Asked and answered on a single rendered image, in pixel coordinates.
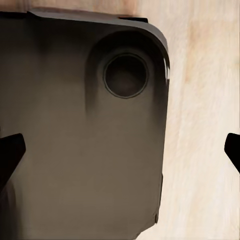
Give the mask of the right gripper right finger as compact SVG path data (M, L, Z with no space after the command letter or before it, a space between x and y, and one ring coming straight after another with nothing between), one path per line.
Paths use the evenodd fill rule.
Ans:
M230 158L231 162L240 173L240 135L236 133L229 133L227 135L224 151Z

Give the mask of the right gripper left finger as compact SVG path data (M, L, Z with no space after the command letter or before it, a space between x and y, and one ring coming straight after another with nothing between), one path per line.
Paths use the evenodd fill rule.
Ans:
M0 138L0 193L26 152L22 133Z

